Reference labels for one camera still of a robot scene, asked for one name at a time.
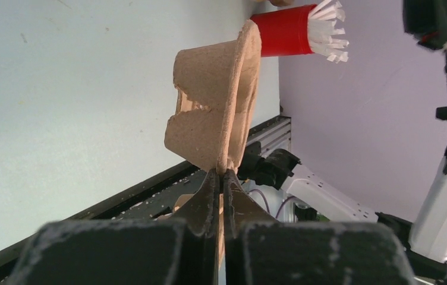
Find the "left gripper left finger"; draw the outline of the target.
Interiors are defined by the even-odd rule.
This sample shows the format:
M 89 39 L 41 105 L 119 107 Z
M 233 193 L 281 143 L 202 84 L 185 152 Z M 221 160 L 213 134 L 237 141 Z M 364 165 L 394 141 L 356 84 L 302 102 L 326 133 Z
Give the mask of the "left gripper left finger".
M 216 284 L 220 179 L 164 220 L 69 220 L 43 226 L 7 284 Z

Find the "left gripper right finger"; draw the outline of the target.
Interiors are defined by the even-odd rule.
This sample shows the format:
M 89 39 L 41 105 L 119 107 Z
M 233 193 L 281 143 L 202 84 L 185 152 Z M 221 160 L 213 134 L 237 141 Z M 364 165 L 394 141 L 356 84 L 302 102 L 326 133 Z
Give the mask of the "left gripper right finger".
M 415 284 L 397 237 L 360 222 L 281 223 L 223 176 L 228 284 Z

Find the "red cup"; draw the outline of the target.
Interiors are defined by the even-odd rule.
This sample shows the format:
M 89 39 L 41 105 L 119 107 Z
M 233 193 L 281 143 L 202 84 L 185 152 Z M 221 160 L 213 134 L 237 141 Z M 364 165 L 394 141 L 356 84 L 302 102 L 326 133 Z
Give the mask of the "red cup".
M 309 13 L 315 4 L 254 14 L 262 40 L 261 56 L 294 56 L 313 54 L 309 44 Z

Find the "brown cardboard carrier piece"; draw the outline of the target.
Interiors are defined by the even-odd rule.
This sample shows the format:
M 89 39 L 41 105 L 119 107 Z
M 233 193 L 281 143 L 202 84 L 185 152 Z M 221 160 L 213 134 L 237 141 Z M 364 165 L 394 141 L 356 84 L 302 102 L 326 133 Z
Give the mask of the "brown cardboard carrier piece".
M 178 92 L 164 145 L 201 170 L 223 175 L 243 159 L 258 92 L 262 41 L 247 20 L 237 39 L 177 53 Z

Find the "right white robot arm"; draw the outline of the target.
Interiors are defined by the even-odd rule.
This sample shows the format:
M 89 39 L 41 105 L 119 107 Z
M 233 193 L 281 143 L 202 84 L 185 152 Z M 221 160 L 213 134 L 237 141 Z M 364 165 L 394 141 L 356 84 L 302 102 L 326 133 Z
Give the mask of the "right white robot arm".
M 346 58 L 278 57 L 293 155 L 447 284 L 447 1 L 342 1 Z

